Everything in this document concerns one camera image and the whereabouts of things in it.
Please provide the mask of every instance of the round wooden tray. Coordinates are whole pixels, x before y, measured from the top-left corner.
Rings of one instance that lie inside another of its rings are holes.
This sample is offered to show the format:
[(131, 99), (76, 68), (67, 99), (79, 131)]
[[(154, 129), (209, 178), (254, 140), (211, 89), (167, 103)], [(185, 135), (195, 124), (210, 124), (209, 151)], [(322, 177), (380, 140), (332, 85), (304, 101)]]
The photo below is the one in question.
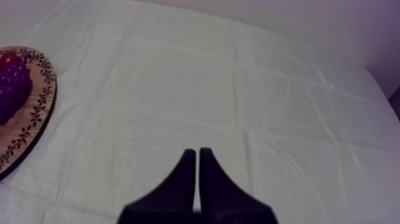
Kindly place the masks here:
[(7, 124), (0, 126), (0, 181), (9, 175), (35, 146), (51, 117), (57, 95), (57, 78), (49, 59), (41, 52), (24, 46), (0, 48), (27, 58), (33, 82), (26, 103)]

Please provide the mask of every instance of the red apple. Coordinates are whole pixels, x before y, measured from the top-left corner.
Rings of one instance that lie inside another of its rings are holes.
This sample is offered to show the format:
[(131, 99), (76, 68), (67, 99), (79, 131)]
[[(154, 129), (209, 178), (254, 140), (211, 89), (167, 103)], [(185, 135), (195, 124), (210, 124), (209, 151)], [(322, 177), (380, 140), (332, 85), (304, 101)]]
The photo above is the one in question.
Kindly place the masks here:
[(18, 57), (15, 53), (8, 52), (5, 53), (1, 58), (0, 58), (0, 69), (9, 66), (10, 64), (16, 64), (16, 63), (21, 63), (21, 58)]

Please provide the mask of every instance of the purple grapes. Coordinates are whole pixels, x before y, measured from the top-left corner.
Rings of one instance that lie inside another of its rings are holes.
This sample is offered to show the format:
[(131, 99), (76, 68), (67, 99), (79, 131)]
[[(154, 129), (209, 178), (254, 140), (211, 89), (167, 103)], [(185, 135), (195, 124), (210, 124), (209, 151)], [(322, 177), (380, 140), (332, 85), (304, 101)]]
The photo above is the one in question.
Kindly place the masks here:
[(8, 122), (27, 101), (32, 80), (24, 62), (0, 70), (0, 125)]

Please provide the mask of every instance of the white sheet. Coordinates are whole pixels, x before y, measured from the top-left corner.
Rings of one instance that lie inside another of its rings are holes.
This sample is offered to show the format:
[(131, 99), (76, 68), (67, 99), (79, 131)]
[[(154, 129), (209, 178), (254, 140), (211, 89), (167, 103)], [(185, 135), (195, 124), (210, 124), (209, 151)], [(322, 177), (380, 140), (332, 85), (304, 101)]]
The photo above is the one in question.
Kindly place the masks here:
[(44, 136), (0, 183), (0, 223), (113, 223), (201, 146), (280, 223), (398, 220), (400, 125), (361, 67), (130, 1), (1, 2), (0, 29), (0, 46), (44, 52), (59, 87)]

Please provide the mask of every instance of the wrinkled cloth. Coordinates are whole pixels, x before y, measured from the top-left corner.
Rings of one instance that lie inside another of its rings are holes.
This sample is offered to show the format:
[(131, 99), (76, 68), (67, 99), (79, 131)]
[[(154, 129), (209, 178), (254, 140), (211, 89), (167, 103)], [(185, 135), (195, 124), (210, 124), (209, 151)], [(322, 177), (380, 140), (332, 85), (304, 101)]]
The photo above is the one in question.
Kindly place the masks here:
[(200, 147), (280, 223), (399, 219), (400, 125), (360, 66), (133, 1), (2, 1), (0, 31), (0, 46), (36, 48), (58, 76), (47, 130), (0, 183), (2, 224), (115, 223)]

